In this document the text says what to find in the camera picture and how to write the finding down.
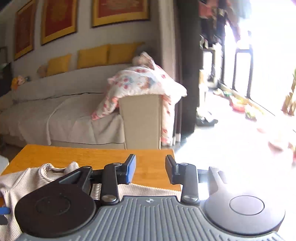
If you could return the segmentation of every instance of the beige blanket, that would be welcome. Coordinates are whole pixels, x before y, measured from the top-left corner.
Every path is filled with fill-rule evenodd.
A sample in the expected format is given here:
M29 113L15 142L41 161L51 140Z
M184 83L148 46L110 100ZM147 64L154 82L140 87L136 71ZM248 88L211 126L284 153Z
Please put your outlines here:
M84 144L124 143L123 120L118 113L91 120L102 94L81 94L21 102L0 114L0 134L28 144L51 145L51 139Z

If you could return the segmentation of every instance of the gray sofa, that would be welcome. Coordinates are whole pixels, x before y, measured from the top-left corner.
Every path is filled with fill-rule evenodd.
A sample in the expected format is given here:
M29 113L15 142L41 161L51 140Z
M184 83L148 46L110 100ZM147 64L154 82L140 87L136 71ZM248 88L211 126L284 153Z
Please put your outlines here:
M91 120L107 78L129 65L78 69L25 83L0 97L6 143L78 148L159 149L162 98L129 96L112 114Z

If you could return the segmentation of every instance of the sofa armrest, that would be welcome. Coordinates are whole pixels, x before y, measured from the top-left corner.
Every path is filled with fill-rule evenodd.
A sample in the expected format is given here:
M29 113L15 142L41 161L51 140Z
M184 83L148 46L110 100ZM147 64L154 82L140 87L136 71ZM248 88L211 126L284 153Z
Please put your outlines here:
M119 100L126 149L160 149L161 95L127 96Z

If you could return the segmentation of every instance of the framed artwork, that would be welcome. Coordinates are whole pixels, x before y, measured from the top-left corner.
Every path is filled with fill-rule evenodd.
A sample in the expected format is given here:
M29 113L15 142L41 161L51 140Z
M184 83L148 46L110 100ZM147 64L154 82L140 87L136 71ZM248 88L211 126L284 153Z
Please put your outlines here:
M29 1L15 15L15 60L34 49L36 0Z
M93 0L92 26L149 20L149 0Z
M41 45L77 31L78 0L44 0Z

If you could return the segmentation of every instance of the metal screw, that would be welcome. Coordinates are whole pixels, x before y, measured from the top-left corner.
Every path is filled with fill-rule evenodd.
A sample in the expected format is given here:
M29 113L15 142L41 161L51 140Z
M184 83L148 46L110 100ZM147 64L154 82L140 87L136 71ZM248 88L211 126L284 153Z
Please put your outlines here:
M185 195L183 197L183 200L186 202L196 202L198 200L197 196L193 196L193 195Z
M114 196L114 195L104 195L103 197L102 197L102 200L104 201L104 202L114 202L114 201L116 201L116 197Z

